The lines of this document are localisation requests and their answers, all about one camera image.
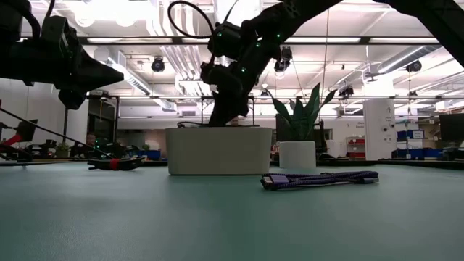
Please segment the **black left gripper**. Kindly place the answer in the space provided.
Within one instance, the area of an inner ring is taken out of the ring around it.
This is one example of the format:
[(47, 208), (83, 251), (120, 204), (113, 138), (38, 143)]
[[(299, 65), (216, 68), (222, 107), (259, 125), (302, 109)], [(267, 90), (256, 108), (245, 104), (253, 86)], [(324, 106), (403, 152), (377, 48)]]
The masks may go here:
[(21, 80), (28, 86), (53, 83), (61, 88), (59, 100), (71, 110), (78, 110), (86, 100), (86, 89), (124, 80), (122, 72), (83, 50), (75, 29), (61, 16), (46, 18), (38, 38), (1, 41), (1, 77)]

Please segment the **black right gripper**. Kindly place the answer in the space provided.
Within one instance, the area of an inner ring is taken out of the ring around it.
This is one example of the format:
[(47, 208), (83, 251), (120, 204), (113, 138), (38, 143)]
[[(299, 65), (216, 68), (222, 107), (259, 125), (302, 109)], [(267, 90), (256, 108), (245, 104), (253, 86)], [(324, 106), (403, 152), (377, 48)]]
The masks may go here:
[(217, 93), (213, 94), (215, 104), (208, 125), (225, 126), (238, 116), (247, 116), (247, 96), (257, 85), (265, 69), (265, 55), (242, 54), (227, 67), (214, 62), (203, 62), (200, 69), (202, 82), (217, 86)]

